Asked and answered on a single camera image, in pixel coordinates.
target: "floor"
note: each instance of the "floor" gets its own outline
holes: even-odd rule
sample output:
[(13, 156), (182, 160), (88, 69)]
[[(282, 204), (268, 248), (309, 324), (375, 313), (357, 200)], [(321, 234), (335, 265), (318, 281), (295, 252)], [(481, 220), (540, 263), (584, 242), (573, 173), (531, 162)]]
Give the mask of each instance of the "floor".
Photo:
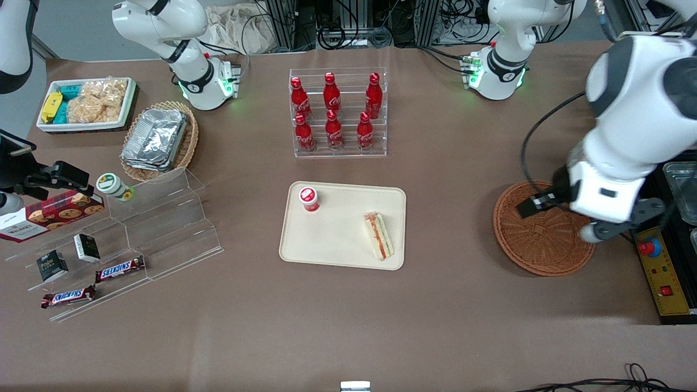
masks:
[[(116, 0), (42, 0), (34, 33), (61, 58), (78, 61), (156, 59), (145, 47), (123, 39), (111, 21)], [(230, 0), (199, 0), (204, 6)], [(590, 6), (558, 42), (603, 40)], [(45, 94), (43, 61), (36, 58), (29, 81), (18, 91), (0, 96), (0, 128), (26, 137)]]

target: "yellow package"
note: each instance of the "yellow package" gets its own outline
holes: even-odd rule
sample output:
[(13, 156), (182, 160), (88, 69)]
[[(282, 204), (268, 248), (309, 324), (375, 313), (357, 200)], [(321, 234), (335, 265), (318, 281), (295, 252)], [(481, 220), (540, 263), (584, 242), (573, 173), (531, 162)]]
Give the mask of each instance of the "yellow package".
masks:
[(63, 94), (61, 94), (59, 91), (48, 95), (48, 99), (46, 100), (44, 107), (41, 109), (41, 119), (44, 121), (44, 123), (48, 124), (53, 121), (62, 102)]

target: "blue package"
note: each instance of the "blue package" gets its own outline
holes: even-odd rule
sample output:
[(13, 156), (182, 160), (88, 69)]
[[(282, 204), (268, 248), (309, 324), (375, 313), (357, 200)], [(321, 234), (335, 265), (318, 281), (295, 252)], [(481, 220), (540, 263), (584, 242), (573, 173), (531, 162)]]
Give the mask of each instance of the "blue package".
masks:
[(54, 124), (67, 124), (68, 123), (68, 103), (63, 101), (61, 106), (58, 107), (58, 112), (56, 117), (53, 119)]
[(80, 86), (79, 84), (74, 84), (72, 86), (62, 86), (61, 94), (63, 94), (63, 100), (71, 100), (77, 97), (80, 94), (81, 88), (82, 86)]

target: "red switch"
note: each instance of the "red switch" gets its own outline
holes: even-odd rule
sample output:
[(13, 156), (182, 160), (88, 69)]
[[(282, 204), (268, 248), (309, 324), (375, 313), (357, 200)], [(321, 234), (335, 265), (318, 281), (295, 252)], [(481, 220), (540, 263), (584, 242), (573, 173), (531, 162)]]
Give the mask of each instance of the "red switch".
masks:
[(671, 289), (671, 286), (661, 286), (661, 295), (662, 296), (673, 295), (673, 289)]

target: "coca-cola bottle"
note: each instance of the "coca-cola bottle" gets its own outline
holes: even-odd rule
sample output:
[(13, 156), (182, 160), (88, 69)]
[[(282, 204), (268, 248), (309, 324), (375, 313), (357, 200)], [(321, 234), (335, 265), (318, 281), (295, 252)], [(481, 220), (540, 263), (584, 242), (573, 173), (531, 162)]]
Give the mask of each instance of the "coca-cola bottle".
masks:
[(365, 91), (365, 111), (370, 114), (371, 119), (377, 119), (380, 114), (380, 106), (383, 104), (383, 90), (380, 87), (380, 74), (373, 72), (370, 74), (370, 84)]
[(327, 131), (327, 141), (329, 142), (330, 149), (333, 151), (338, 151), (344, 148), (342, 124), (337, 119), (336, 110), (327, 110), (327, 124), (324, 125), (324, 129)]
[(370, 114), (363, 112), (360, 114), (360, 123), (356, 128), (358, 133), (358, 148), (361, 152), (368, 152), (373, 149), (373, 124), (370, 123)]
[(312, 110), (309, 108), (309, 97), (305, 92), (305, 89), (300, 83), (299, 77), (291, 78), (291, 87), (293, 92), (291, 93), (291, 101), (293, 102), (293, 110), (295, 114), (303, 113), (306, 120), (312, 120)]
[(302, 151), (314, 151), (317, 148), (312, 137), (312, 128), (305, 123), (303, 113), (296, 114), (296, 139), (298, 139), (298, 146)]
[(342, 94), (335, 83), (334, 73), (324, 74), (324, 82), (324, 105), (327, 110), (336, 110), (337, 118), (340, 119), (342, 117)]

